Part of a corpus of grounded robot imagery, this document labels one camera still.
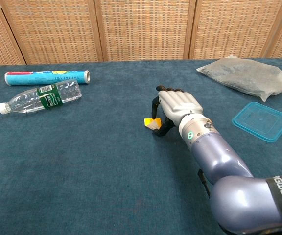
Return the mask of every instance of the blue tablecloth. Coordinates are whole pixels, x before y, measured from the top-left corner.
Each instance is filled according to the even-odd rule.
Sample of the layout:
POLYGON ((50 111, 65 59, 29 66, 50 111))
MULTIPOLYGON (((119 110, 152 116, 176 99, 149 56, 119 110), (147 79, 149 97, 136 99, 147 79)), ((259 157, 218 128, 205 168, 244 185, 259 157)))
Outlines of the blue tablecloth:
MULTIPOLYGON (((255 60, 282 70, 282 59, 255 60)), ((267 143, 232 124, 262 101, 196 72, 212 61, 0 66, 0 102, 36 87, 7 86, 7 71, 91 72, 78 101, 0 114, 0 234, 223 234, 177 128, 156 137, 143 125, 157 85, 182 88, 255 177, 282 175, 282 135, 267 143)), ((282 111, 282 93, 265 104, 282 111)))

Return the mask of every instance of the bag of gray material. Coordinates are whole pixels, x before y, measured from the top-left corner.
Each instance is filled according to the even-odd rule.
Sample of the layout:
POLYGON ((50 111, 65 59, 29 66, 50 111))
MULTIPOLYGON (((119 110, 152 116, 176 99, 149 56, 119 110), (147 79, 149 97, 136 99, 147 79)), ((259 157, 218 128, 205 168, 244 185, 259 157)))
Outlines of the bag of gray material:
POLYGON ((270 95, 282 92, 282 71, 254 60, 230 55, 196 70, 225 86, 258 96, 264 102, 270 95))

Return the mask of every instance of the small yellow object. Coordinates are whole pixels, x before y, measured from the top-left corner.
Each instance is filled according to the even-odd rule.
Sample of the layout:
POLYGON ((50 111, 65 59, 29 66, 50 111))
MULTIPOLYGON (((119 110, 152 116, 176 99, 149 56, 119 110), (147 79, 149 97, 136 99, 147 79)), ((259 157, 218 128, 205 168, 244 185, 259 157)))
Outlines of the small yellow object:
POLYGON ((160 129, 162 123, 160 118, 156 118, 156 119, 145 118, 144 125, 150 128, 151 130, 154 130, 154 129, 160 129))

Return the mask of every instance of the white bottle cap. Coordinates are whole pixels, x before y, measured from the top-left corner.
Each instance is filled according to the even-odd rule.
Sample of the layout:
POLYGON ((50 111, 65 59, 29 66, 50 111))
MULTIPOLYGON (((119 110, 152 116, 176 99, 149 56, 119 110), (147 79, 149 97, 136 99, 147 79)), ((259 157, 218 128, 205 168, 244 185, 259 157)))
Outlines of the white bottle cap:
POLYGON ((0 103, 0 113, 1 114, 8 114, 10 111, 6 108, 6 103, 0 103))

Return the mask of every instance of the clear plastic bottle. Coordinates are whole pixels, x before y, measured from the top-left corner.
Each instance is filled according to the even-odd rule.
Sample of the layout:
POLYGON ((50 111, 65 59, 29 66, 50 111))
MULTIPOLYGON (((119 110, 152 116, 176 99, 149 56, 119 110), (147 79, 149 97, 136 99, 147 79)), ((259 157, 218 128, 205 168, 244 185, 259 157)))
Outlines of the clear plastic bottle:
POLYGON ((9 102, 0 103, 0 113, 30 113, 44 108, 61 105, 81 97, 76 80, 66 80, 18 94, 9 102))

